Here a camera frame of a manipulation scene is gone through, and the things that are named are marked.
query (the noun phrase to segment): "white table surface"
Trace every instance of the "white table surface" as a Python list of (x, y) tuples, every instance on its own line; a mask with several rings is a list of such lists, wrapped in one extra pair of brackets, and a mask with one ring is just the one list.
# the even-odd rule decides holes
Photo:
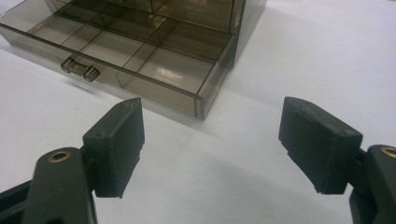
[[(0, 59), (0, 191), (32, 178), (46, 152), (81, 147), (132, 97), (38, 65), (3, 38)], [(121, 200), (95, 198), (99, 222), (352, 223), (351, 187), (316, 194), (277, 140), (283, 99), (328, 110), (364, 134), (363, 149), (396, 146), (395, 84), (396, 2), (269, 0), (205, 121), (143, 101), (141, 161)]]

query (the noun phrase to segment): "drawer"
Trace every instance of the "drawer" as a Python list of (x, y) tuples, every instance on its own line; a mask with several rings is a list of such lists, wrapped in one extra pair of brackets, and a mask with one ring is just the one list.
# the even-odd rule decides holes
[(26, 0), (0, 17), (0, 33), (67, 73), (205, 119), (234, 63), (233, 1), (177, 2)]

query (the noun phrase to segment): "transparent plastic box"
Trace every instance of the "transparent plastic box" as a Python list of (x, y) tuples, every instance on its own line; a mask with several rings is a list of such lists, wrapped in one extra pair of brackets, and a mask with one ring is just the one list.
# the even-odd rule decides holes
[(8, 42), (87, 81), (205, 119), (266, 0), (26, 0)]

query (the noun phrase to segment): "screw hole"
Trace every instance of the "screw hole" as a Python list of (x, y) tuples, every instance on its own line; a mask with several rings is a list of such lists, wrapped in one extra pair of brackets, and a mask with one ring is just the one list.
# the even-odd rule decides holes
[(381, 151), (390, 157), (396, 158), (396, 148), (394, 147), (381, 147)]
[(65, 161), (71, 156), (71, 153), (68, 151), (60, 151), (60, 152), (55, 152), (51, 156), (49, 156), (49, 162), (59, 162), (59, 161)]

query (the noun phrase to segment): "metal drawer pull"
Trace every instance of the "metal drawer pull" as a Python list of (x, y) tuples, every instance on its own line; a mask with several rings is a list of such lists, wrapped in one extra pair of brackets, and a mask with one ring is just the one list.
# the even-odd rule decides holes
[(99, 70), (97, 70), (95, 67), (77, 63), (72, 58), (67, 58), (61, 64), (61, 67), (66, 73), (75, 73), (81, 75), (89, 82), (93, 82), (100, 75)]

